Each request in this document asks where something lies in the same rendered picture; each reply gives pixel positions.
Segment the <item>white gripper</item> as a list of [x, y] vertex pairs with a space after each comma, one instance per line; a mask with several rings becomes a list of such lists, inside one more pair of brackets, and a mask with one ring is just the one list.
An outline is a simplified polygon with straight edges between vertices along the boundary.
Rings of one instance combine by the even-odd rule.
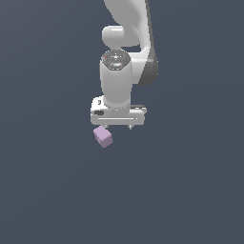
[[113, 109], [104, 104], [104, 96], [95, 97], [91, 102], [91, 123], [108, 129], [110, 125], [143, 125], [147, 108], [143, 105], [129, 105]]

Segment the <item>small lilac cube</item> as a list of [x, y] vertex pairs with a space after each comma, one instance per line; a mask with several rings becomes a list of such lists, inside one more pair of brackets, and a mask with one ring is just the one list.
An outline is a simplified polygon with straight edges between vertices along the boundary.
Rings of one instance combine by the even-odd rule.
[[112, 134], [103, 126], [99, 126], [94, 129], [93, 134], [102, 148], [106, 148], [112, 143]]

